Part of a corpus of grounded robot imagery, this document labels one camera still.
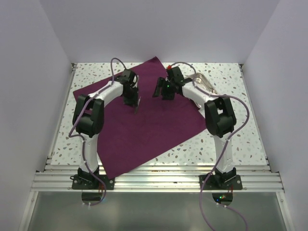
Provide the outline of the stainless steel tray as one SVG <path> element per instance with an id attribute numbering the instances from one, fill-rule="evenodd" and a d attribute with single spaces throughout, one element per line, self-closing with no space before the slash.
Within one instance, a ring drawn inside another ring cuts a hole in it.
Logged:
<path id="1" fill-rule="evenodd" d="M 189 78 L 194 79 L 194 83 L 192 81 L 186 83 L 182 87 L 182 94 L 184 97 L 192 100 L 198 108 L 204 108 L 204 104 L 214 98 L 204 94 L 197 87 L 210 95 L 219 95 L 210 81 L 202 73 L 192 74 L 185 77 L 185 79 Z"/>

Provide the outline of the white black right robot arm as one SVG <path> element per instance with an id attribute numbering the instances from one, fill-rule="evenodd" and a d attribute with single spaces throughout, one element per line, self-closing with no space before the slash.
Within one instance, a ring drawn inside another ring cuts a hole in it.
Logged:
<path id="1" fill-rule="evenodd" d="M 204 182 L 225 189 L 236 177 L 229 138 L 236 125 L 235 113 L 230 97 L 215 95 L 203 89 L 195 78 L 196 75 L 185 78 L 178 66 L 170 65 L 167 67 L 167 77 L 158 79 L 153 97 L 161 95 L 163 100 L 173 100 L 179 94 L 204 106 L 206 129 L 214 138 L 216 151 L 214 173 L 210 173 Z"/>

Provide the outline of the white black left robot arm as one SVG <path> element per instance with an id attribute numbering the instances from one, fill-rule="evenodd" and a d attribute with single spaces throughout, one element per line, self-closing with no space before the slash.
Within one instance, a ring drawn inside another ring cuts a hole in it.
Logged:
<path id="1" fill-rule="evenodd" d="M 112 77 L 105 86 L 88 95 L 81 94 L 73 115 L 73 127 L 69 137 L 82 139 L 81 163 L 77 175 L 89 189 L 99 186 L 99 164 L 97 160 L 98 135 L 104 125 L 104 108 L 114 99 L 123 98 L 124 105 L 138 109 L 140 103 L 139 76 L 130 69 L 125 69 L 117 77 Z"/>

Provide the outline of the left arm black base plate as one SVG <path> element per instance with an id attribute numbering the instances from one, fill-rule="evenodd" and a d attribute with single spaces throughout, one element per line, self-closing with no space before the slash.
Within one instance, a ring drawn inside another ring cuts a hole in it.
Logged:
<path id="1" fill-rule="evenodd" d="M 71 176 L 70 179 L 72 182 L 72 189 L 73 190 L 113 190 L 115 186 L 115 178 L 108 179 L 106 175 L 99 175 L 98 178 L 100 179 L 92 179 L 92 180 L 85 180 L 80 178 L 78 175 Z"/>

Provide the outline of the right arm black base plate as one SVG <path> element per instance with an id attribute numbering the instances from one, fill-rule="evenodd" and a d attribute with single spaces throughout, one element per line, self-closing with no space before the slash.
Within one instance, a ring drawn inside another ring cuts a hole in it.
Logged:
<path id="1" fill-rule="evenodd" d="M 200 188 L 203 190 L 242 190 L 242 180 L 240 175 L 236 175 L 234 178 L 224 181 L 219 180 L 218 177 L 215 175 L 211 175 L 209 179 L 206 181 L 205 185 L 203 186 L 203 183 L 207 177 L 206 175 L 199 175 L 199 184 Z"/>

